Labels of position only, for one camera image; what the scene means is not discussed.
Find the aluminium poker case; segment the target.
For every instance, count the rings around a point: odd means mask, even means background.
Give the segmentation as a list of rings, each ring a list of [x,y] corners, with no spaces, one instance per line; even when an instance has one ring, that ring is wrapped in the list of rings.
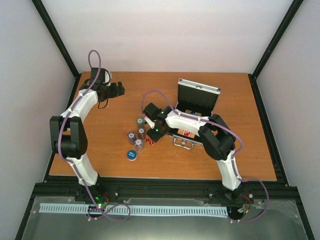
[[[191,110],[201,113],[201,117],[210,117],[221,94],[219,87],[180,78],[178,80],[177,104],[175,108],[183,113]],[[192,149],[194,145],[201,146],[201,139],[183,137],[177,134],[178,128],[172,128],[167,135],[173,138],[178,147]]]

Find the red playing card deck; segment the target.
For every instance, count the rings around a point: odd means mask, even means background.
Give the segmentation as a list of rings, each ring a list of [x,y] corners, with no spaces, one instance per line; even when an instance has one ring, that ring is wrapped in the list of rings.
[[[191,139],[194,139],[197,136],[196,134],[184,129],[178,129],[177,134],[185,138],[191,138]]]

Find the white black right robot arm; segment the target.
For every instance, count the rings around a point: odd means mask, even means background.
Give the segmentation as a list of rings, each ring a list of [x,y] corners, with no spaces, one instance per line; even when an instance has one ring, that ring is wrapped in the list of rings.
[[[160,109],[149,103],[142,109],[143,119],[150,126],[147,135],[155,143],[165,134],[180,140],[180,147],[185,143],[192,146],[203,146],[207,155],[216,160],[221,177],[223,190],[217,195],[229,203],[235,203],[242,194],[242,178],[236,164],[236,135],[228,128],[223,119],[217,115],[201,116],[181,112],[170,106]]]

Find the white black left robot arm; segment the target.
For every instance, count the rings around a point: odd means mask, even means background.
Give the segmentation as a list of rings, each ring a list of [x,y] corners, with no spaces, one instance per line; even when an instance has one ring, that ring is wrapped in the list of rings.
[[[91,68],[90,78],[80,86],[71,105],[49,121],[52,151],[71,166],[80,185],[88,186],[86,195],[95,202],[103,198],[104,188],[98,184],[100,176],[87,155],[84,121],[96,104],[125,94],[122,83],[111,80],[112,74],[108,70]]]

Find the blue playing card deck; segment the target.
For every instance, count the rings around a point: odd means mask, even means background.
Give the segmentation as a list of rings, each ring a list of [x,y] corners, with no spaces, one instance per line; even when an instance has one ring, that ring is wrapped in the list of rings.
[[[200,112],[196,112],[196,111],[188,110],[188,109],[185,110],[185,113],[190,114],[190,115],[194,115],[194,116],[199,116],[199,117],[202,116],[202,114]]]

